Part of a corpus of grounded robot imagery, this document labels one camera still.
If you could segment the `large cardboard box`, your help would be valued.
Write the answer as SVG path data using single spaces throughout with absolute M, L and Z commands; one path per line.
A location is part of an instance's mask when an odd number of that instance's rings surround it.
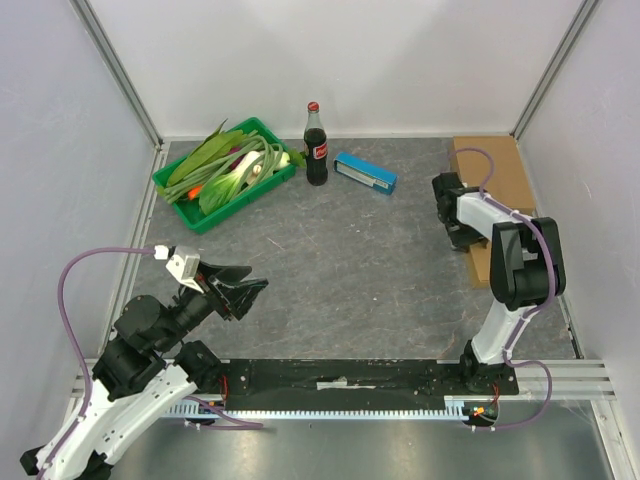
M 476 187 L 486 178 L 490 165 L 487 158 L 475 151 L 478 148 L 494 160 L 494 172 L 485 189 L 499 202 L 527 215 L 535 208 L 524 165 L 513 137 L 506 136 L 456 136 L 450 147 L 451 168 L 469 187 Z

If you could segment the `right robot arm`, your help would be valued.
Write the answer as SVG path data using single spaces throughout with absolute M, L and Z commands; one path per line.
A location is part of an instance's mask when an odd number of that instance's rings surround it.
M 466 187 L 454 172 L 432 180 L 438 218 L 451 244 L 468 250 L 490 243 L 489 285 L 494 300 L 480 331 L 460 357 L 458 381 L 477 394 L 499 378 L 512 351 L 537 313 L 564 293 L 566 274 L 558 226 L 550 217 L 532 218 Z

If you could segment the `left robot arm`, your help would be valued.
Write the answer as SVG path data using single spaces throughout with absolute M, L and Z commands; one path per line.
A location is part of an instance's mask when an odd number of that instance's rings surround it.
M 220 386 L 222 361 L 186 336 L 212 314 L 240 320 L 265 279 L 249 266 L 219 266 L 173 251 L 166 268 L 180 288 L 171 305 L 151 295 L 130 300 L 115 335 L 90 370 L 81 405 L 47 444 L 20 463 L 37 479 L 106 479 L 133 441 L 174 403 Z

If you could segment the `small cardboard box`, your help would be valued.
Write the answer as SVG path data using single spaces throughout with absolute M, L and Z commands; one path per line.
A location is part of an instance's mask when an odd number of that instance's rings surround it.
M 466 253 L 471 286 L 475 289 L 490 285 L 491 243 L 479 242 L 471 245 Z

